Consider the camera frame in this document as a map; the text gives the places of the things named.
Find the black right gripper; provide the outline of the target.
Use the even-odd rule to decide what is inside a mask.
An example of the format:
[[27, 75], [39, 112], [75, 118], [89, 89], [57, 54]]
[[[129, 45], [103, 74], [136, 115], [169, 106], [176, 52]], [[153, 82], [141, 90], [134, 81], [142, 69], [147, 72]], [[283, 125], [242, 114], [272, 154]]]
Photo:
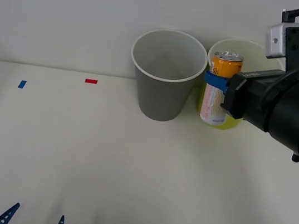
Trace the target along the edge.
[[210, 71], [205, 72], [204, 81], [220, 90], [225, 95], [221, 107], [234, 119], [243, 119], [263, 132], [268, 131], [269, 117], [281, 95], [298, 81], [282, 81], [268, 96], [266, 108], [259, 110], [260, 97], [267, 87], [285, 72], [283, 70], [266, 70], [241, 72], [231, 77], [217, 76]]

